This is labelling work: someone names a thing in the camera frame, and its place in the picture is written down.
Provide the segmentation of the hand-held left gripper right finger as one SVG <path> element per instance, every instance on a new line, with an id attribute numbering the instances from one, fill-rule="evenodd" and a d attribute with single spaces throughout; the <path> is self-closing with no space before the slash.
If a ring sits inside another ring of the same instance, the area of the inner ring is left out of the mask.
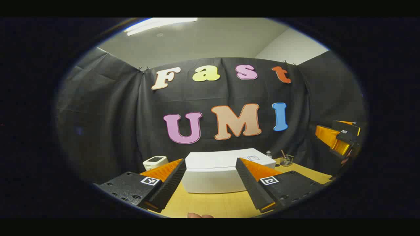
<path id="1" fill-rule="evenodd" d="M 244 158 L 237 158 L 236 170 L 255 208 L 261 213 L 290 208 L 325 188 L 297 171 L 281 173 Z"/>

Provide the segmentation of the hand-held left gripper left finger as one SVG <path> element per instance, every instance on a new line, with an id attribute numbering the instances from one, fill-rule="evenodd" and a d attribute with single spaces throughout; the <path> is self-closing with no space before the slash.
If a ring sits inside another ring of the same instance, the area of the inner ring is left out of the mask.
<path id="1" fill-rule="evenodd" d="M 161 213 L 185 172 L 185 159 L 178 159 L 143 173 L 123 173 L 95 187 L 120 201 Z"/>

